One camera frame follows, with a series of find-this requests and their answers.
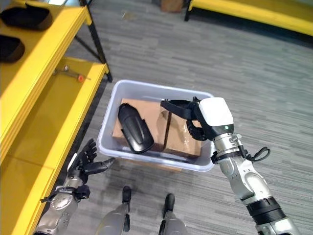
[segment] yellow bench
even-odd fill
[[[185,21],[194,7],[313,36],[313,7],[293,0],[190,0]]]

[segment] cardboard box in bin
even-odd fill
[[[128,103],[134,106],[138,110],[141,118],[145,119],[155,141],[151,150],[158,152],[163,151],[168,127],[169,112],[162,108],[159,102],[124,98],[121,103]],[[121,145],[128,146],[121,129],[122,126],[117,118],[112,136],[117,139]]]
[[[196,127],[201,127],[198,121],[193,121],[193,124]],[[175,114],[171,114],[170,117],[164,152],[190,158],[199,157],[201,154],[201,141],[191,137],[187,129],[186,120]]]

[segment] gray carpet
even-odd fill
[[[96,139],[114,84],[130,79],[224,97],[235,131],[251,153],[271,156],[254,166],[303,235],[313,234],[313,50],[203,18],[183,21],[149,0],[94,0],[91,11],[114,77],[83,143]],[[88,31],[79,36],[91,43]],[[74,42],[69,55],[94,60]],[[256,235],[254,222],[218,166],[174,173],[120,162],[89,177],[67,235],[91,235],[101,218],[133,189],[129,235],[157,235],[167,193],[191,235]]]

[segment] black foam piece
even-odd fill
[[[16,62],[25,52],[25,46],[18,38],[0,35],[0,61]]]
[[[1,13],[7,26],[16,26],[33,30],[46,30],[52,25],[49,9],[25,4],[25,7],[12,7]]]

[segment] black sole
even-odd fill
[[[175,196],[172,193],[169,193],[165,198],[164,210],[163,210],[163,219],[168,211],[173,211],[175,204]]]

